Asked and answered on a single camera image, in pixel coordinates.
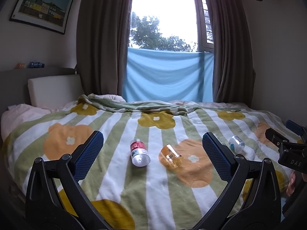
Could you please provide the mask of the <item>blue label cut bottle cup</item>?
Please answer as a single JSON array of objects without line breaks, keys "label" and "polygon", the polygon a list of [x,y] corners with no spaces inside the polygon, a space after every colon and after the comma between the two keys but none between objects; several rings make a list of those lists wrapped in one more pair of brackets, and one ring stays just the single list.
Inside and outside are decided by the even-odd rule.
[{"label": "blue label cut bottle cup", "polygon": [[245,148],[245,142],[238,136],[232,136],[229,140],[229,147],[233,152],[241,153]]}]

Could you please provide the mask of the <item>orange label cut bottle cup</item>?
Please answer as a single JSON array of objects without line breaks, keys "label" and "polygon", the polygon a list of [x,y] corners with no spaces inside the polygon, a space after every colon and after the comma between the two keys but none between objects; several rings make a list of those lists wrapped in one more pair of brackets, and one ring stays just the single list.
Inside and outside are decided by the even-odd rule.
[{"label": "orange label cut bottle cup", "polygon": [[182,164],[182,155],[171,144],[165,145],[160,153],[171,168],[178,168]]}]

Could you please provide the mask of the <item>red label cut bottle cup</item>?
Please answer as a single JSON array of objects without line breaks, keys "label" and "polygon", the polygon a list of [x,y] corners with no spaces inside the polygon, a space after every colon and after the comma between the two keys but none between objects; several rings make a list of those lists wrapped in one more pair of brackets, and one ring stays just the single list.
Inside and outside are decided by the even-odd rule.
[{"label": "red label cut bottle cup", "polygon": [[150,163],[147,148],[140,139],[133,139],[130,144],[131,161],[136,167],[145,167]]}]

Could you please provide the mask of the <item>right brown curtain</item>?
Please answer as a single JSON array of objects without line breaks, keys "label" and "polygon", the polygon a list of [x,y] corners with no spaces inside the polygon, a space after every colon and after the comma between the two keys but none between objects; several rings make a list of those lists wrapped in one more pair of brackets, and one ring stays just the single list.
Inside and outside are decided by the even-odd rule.
[{"label": "right brown curtain", "polygon": [[246,14],[241,0],[206,0],[213,32],[215,102],[250,106],[256,73]]}]

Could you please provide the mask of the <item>brown curtain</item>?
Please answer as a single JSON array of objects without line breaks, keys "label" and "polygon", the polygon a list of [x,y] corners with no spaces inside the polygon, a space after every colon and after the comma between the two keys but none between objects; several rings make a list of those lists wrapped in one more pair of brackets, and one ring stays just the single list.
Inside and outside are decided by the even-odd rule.
[{"label": "brown curtain", "polygon": [[132,0],[81,0],[77,73],[85,94],[122,94],[131,8]]},{"label": "brown curtain", "polygon": [[241,0],[206,0],[213,32],[215,102],[250,106],[256,73],[246,14]]}]

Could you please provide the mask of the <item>flower striped blanket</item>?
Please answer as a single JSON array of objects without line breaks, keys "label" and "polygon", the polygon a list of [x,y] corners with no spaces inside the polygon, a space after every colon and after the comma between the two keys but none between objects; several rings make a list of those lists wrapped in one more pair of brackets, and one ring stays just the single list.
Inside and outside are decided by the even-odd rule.
[{"label": "flower striped blanket", "polygon": [[[278,149],[266,140],[265,131],[273,128],[291,142],[302,141],[278,116],[240,103],[127,103],[120,96],[90,94],[50,111],[20,124],[4,140],[5,164],[14,183],[25,193],[35,158],[59,159],[100,131],[104,145],[80,186],[117,229],[189,229],[209,211],[226,183],[202,147],[206,132],[223,144],[238,136],[248,160],[271,159],[281,191],[291,169],[277,162]],[[133,139],[147,148],[150,163],[145,167],[132,164]],[[162,157],[167,144],[182,155],[180,167],[171,168]]]}]

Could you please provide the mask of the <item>white bed sheet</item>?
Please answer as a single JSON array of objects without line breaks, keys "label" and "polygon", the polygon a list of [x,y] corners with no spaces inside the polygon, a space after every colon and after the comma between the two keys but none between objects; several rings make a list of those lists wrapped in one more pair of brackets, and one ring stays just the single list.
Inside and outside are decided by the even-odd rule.
[{"label": "white bed sheet", "polygon": [[27,104],[13,106],[8,111],[5,111],[1,116],[2,140],[4,141],[20,124],[40,118],[49,113],[51,113],[50,110],[33,107]]}]

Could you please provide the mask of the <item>white pillow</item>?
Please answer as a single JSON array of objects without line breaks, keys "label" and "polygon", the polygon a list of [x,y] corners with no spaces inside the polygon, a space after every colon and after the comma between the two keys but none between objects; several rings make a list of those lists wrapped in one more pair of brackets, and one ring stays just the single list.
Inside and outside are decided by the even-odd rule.
[{"label": "white pillow", "polygon": [[59,75],[32,78],[28,80],[31,105],[55,110],[84,94],[80,76]]}]

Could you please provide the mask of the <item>grey headboard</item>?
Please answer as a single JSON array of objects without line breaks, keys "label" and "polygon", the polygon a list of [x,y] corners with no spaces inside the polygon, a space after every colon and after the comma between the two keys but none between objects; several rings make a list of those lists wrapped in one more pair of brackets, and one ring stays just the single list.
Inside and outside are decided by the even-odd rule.
[{"label": "grey headboard", "polygon": [[8,106],[31,104],[28,90],[29,79],[72,74],[75,74],[74,69],[64,67],[1,71],[1,115],[7,111]]}]

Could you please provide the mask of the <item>light blue hanging cloth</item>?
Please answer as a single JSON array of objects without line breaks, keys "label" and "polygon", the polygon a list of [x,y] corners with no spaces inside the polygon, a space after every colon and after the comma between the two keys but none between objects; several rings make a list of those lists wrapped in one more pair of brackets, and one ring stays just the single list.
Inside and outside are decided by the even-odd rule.
[{"label": "light blue hanging cloth", "polygon": [[214,55],[129,48],[122,97],[127,102],[212,102]]}]

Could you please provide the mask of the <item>blue toy on headboard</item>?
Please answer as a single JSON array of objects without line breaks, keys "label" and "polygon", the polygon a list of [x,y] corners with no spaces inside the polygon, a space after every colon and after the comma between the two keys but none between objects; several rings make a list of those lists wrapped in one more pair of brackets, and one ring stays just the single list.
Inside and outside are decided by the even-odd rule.
[{"label": "blue toy on headboard", "polygon": [[30,62],[27,65],[28,69],[39,69],[39,68],[44,68],[45,64],[41,63],[41,62]]}]

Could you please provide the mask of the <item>orange toy on headboard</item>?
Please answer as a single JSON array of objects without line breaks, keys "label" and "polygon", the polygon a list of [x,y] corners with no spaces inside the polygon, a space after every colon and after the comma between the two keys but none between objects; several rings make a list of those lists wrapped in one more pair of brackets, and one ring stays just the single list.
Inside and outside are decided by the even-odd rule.
[{"label": "orange toy on headboard", "polygon": [[15,66],[15,69],[23,69],[25,68],[26,65],[24,63],[18,63],[16,66]]}]

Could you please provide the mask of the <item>framed building picture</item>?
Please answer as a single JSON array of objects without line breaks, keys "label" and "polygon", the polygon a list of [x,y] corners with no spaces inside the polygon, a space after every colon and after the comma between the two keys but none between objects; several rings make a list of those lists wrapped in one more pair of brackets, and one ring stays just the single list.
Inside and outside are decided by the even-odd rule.
[{"label": "framed building picture", "polygon": [[10,21],[64,35],[73,0],[18,0]]}]

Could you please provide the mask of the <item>left brown curtain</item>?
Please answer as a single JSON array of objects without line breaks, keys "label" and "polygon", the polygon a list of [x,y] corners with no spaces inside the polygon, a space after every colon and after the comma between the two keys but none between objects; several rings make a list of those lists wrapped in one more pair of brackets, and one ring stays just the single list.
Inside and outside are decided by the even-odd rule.
[{"label": "left brown curtain", "polygon": [[122,94],[131,8],[132,0],[81,0],[77,73],[85,94]]}]

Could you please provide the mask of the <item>open window frame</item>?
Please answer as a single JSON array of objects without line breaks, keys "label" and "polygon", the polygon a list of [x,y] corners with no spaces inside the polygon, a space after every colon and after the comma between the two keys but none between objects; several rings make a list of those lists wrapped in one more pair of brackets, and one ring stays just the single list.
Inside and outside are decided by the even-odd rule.
[{"label": "open window frame", "polygon": [[194,0],[196,6],[198,51],[213,52],[213,32],[206,0]]}]

